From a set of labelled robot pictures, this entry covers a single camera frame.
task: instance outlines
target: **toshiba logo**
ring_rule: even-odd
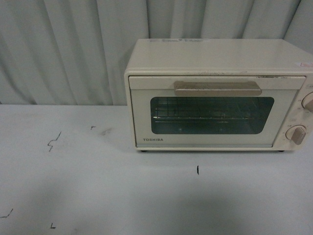
[[[143,139],[143,141],[163,141],[163,139]]]

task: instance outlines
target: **oven door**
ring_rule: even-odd
[[[271,148],[304,80],[130,76],[136,146]]]

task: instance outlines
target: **black marking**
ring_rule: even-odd
[[[48,146],[50,147],[49,152],[50,152],[50,151],[51,151],[51,149],[53,148],[53,145],[50,145],[50,143],[51,143],[52,141],[57,141],[57,140],[58,140],[58,138],[60,137],[60,134],[61,134],[61,131],[60,131],[60,133],[59,133],[58,137],[57,137],[55,140],[51,140],[51,141],[48,143]]]
[[[9,215],[11,214],[12,211],[13,211],[13,208],[7,216],[2,216],[2,217],[0,217],[0,219],[9,217]]]

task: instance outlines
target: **sticker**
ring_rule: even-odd
[[[313,67],[313,62],[302,62],[302,63],[295,63],[299,67]]]

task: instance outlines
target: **oven top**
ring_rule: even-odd
[[[126,72],[169,75],[178,70],[193,75],[313,72],[313,56],[281,39],[139,39]]]

